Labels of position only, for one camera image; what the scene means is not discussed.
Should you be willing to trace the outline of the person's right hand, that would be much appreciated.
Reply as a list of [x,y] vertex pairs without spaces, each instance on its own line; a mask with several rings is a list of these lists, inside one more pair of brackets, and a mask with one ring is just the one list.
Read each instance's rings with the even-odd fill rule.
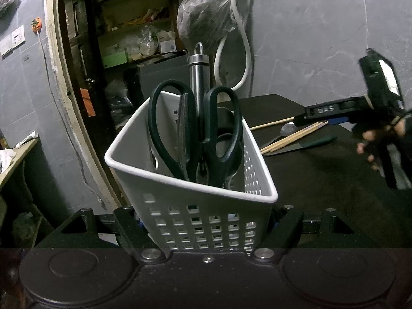
[[379,165],[382,161],[378,154],[371,151],[371,147],[380,144],[394,144],[400,154],[401,169],[404,172],[411,170],[411,110],[396,118],[394,122],[395,124],[378,130],[363,131],[363,141],[357,144],[357,154],[367,154],[367,161],[375,171],[382,168],[382,165]]

